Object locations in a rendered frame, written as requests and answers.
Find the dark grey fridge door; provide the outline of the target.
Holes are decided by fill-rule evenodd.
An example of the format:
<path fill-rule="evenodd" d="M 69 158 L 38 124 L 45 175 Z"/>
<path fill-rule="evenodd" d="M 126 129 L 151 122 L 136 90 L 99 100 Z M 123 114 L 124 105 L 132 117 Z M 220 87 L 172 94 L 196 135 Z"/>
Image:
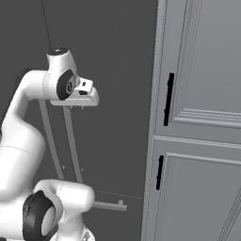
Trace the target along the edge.
<path fill-rule="evenodd" d="M 75 58 L 72 3 L 73 0 L 0 0 L 0 83 L 3 84 L 0 115 L 8 105 L 15 78 L 22 69 L 48 69 L 48 35 L 52 48 L 66 47 Z M 45 103 L 62 175 L 66 181 L 75 181 L 63 109 L 49 101 Z M 46 140 L 45 155 L 34 184 L 43 179 L 61 179 L 51 155 L 38 100 L 29 103 L 24 120 L 36 127 Z"/>
<path fill-rule="evenodd" d="M 142 198 L 157 0 L 43 0 L 53 46 L 67 47 L 100 102 L 75 108 L 83 179 L 106 193 Z"/>

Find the dark grey fridge drawer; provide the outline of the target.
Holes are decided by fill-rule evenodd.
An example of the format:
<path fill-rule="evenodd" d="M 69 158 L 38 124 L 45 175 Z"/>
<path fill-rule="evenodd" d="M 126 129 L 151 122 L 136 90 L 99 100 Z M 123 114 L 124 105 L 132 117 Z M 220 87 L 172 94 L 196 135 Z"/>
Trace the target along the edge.
<path fill-rule="evenodd" d="M 96 241 L 140 241 L 142 204 L 140 197 L 96 191 L 96 201 L 117 203 L 122 200 L 127 210 L 113 211 L 92 207 L 84 213 L 84 222 Z"/>

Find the tall grey cupboard door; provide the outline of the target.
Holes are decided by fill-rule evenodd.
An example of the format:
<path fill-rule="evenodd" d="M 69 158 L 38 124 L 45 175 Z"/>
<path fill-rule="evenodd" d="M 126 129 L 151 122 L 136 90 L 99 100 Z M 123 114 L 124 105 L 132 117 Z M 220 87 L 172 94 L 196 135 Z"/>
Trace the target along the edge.
<path fill-rule="evenodd" d="M 241 143 L 241 0 L 166 0 L 155 133 Z"/>

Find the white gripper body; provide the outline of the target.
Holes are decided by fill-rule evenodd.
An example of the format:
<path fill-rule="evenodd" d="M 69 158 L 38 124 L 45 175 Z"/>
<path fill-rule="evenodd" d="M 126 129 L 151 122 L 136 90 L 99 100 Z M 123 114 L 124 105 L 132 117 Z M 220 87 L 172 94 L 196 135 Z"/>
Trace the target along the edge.
<path fill-rule="evenodd" d="M 96 106 L 99 103 L 99 95 L 96 88 L 92 88 L 90 93 L 75 89 L 72 95 L 64 101 L 51 101 L 52 105 L 61 106 Z"/>

